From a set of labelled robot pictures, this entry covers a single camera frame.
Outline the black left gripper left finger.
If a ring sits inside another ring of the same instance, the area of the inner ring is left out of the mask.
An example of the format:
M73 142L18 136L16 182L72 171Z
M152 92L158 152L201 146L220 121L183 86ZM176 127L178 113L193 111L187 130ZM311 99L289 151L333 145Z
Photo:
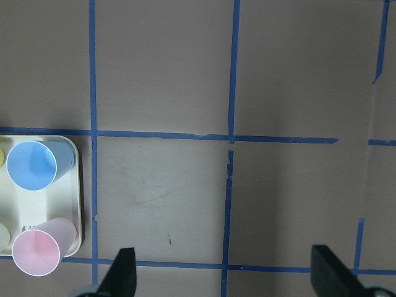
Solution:
M97 296L133 297L137 289L136 253L133 247L122 248L97 289Z

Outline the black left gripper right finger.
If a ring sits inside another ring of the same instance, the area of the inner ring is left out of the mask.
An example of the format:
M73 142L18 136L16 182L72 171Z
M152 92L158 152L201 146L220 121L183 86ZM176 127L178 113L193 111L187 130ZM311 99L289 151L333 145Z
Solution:
M326 245L311 248L311 286L316 296L365 296L365 287Z

